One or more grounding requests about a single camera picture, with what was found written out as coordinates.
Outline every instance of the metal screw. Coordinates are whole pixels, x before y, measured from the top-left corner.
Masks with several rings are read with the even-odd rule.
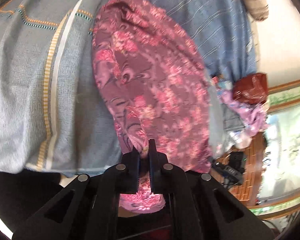
[[[203,180],[205,180],[205,181],[208,181],[208,180],[211,179],[211,175],[208,174],[208,173],[203,173],[203,174],[201,175],[201,179],[203,179]]]
[[[124,171],[126,169],[126,165],[124,165],[123,163],[119,163],[115,168],[118,171]]]
[[[81,174],[79,177],[78,177],[78,181],[86,181],[88,179],[88,176],[86,174]]]
[[[163,165],[163,168],[167,171],[171,171],[173,169],[173,165],[170,163],[166,163],[165,165]]]

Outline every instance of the red object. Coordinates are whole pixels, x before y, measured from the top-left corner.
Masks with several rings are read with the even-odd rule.
[[[267,75],[250,74],[234,84],[233,99],[250,105],[263,104],[268,96]]]
[[[212,78],[212,81],[213,81],[213,83],[214,83],[215,85],[218,85],[218,83],[219,83],[219,78],[218,78],[218,77],[213,77],[213,78]]]

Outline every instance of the blue cloth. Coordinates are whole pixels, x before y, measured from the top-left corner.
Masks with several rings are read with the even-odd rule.
[[[211,76],[235,82],[255,73],[250,22],[242,0],[149,0],[194,39]]]

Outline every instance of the white wall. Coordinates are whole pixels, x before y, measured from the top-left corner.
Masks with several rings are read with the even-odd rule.
[[[291,0],[267,0],[269,17],[257,22],[260,72],[268,86],[300,79],[300,14]]]

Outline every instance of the pink floral fabric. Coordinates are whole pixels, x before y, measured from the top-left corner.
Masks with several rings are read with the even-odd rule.
[[[249,105],[238,100],[233,100],[232,90],[219,89],[218,95],[222,103],[239,114],[245,125],[245,135],[252,137],[269,127],[266,123],[267,113],[263,110],[262,105]]]
[[[210,169],[209,95],[203,62],[186,32],[147,0],[110,0],[93,28],[92,62],[98,89],[114,117],[123,153],[146,157],[148,140],[185,171]],[[136,195],[121,195],[134,212],[164,206],[140,180]]]

